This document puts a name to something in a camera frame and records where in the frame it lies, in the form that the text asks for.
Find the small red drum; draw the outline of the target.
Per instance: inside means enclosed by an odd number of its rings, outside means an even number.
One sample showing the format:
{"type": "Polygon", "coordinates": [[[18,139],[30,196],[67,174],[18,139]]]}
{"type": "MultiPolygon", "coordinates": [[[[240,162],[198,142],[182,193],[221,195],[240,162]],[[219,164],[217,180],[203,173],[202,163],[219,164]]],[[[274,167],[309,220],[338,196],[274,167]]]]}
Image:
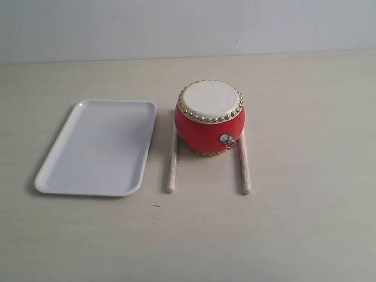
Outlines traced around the small red drum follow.
{"type": "Polygon", "coordinates": [[[245,119],[241,92],[219,80],[199,80],[185,86],[174,112],[178,137],[189,149],[205,156],[235,146],[245,119]]]}

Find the white rectangular plastic tray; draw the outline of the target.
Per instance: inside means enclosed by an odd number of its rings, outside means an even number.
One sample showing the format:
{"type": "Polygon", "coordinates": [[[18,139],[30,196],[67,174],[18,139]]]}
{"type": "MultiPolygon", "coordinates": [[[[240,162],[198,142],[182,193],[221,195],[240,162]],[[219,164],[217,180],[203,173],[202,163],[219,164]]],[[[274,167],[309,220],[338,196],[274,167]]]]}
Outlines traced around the white rectangular plastic tray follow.
{"type": "Polygon", "coordinates": [[[87,99],[69,114],[34,180],[46,194],[124,197],[142,183],[157,105],[87,99]]]}

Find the white wooden drumstick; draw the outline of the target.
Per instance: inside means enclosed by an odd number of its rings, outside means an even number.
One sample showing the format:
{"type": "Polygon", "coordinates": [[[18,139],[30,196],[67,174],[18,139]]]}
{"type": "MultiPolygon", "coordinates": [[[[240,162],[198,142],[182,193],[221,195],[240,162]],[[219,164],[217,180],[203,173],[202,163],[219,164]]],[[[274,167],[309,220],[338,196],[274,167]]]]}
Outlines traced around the white wooden drumstick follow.
{"type": "Polygon", "coordinates": [[[251,193],[251,177],[249,163],[247,159],[247,144],[246,136],[244,131],[242,131],[239,138],[239,156],[240,156],[240,166],[241,166],[241,176],[242,176],[242,190],[244,194],[251,193]]]}
{"type": "Polygon", "coordinates": [[[179,158],[179,135],[177,134],[174,110],[170,111],[172,117],[172,138],[170,147],[170,166],[167,178],[166,191],[171,194],[176,190],[177,162],[179,158]]]}

